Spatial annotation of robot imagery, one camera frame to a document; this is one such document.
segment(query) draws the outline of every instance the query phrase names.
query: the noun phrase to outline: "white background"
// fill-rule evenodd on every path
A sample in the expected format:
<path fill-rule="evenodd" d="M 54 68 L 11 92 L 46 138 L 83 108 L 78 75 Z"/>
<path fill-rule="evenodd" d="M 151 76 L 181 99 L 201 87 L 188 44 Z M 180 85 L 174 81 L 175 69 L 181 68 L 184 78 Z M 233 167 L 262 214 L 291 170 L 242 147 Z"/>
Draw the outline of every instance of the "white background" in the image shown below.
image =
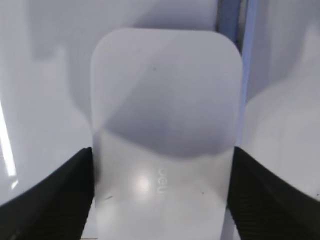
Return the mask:
<path fill-rule="evenodd" d="M 320 193 L 320 2 L 258 1 L 242 147 Z"/>

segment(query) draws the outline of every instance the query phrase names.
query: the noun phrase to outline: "textured black surface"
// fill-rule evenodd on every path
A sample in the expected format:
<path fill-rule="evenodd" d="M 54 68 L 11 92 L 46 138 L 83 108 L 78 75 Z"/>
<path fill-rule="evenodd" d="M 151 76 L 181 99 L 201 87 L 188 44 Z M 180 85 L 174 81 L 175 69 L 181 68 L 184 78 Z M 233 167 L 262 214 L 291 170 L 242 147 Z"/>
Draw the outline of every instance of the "textured black surface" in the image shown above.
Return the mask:
<path fill-rule="evenodd" d="M 238 147 L 228 206 L 242 240 L 320 240 L 320 203 Z"/>
<path fill-rule="evenodd" d="M 94 197 L 91 148 L 0 207 L 0 240 L 78 240 Z"/>

